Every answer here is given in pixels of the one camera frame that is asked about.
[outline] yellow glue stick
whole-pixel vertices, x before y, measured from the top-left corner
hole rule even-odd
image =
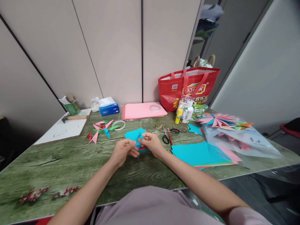
[[[178,110],[178,113],[177,113],[177,115],[176,115],[176,119],[175,119],[175,123],[176,123],[176,124],[179,124],[179,121],[180,121],[180,118],[181,118],[181,116],[182,116],[182,113],[183,113],[183,110],[182,110],[182,109],[179,109],[179,110]]]

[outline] scissors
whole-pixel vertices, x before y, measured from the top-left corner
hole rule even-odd
[[[166,130],[164,127],[162,127],[163,130],[160,131],[160,132],[164,132],[164,136],[162,137],[162,141],[165,143],[165,144],[170,144],[170,140],[168,139],[168,136],[167,136],[167,132],[169,133],[180,133],[180,131],[178,129],[170,129],[170,130]]]

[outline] pink shirt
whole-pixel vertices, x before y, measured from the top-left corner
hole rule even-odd
[[[249,208],[235,208],[229,215],[230,225],[271,225],[258,212]],[[188,200],[160,187],[133,190],[96,220],[96,225],[222,225],[201,210],[194,209]]]

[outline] red tote bag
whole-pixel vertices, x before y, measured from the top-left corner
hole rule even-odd
[[[196,104],[204,104],[219,73],[220,69],[196,67],[160,77],[158,86],[162,106],[168,112],[176,111],[182,95],[192,96]]]

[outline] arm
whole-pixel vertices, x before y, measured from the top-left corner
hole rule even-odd
[[[165,150],[156,134],[144,133],[143,137],[145,139],[139,139],[138,141],[146,145],[155,157],[173,170],[199,199],[225,221],[227,221],[229,213],[234,208],[250,208],[222,183]]]
[[[118,141],[108,162],[55,214],[48,225],[84,224],[110,178],[124,164],[126,156],[138,157],[135,144],[129,139]]]

